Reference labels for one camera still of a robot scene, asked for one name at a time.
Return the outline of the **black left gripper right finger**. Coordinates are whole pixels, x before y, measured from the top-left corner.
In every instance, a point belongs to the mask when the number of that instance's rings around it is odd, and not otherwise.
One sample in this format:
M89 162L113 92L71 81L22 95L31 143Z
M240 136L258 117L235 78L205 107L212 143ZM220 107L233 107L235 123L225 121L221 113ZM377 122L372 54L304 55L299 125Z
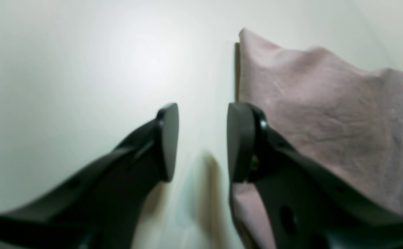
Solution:
M299 153L249 103L230 103L230 200L245 241L276 249L403 249L403 216Z

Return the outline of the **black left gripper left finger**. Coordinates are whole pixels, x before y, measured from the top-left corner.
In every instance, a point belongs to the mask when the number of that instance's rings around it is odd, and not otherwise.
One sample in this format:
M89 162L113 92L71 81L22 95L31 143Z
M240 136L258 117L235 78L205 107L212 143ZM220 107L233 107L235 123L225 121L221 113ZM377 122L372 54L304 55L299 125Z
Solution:
M0 249L129 249L149 193L173 180L178 105L47 194L0 214Z

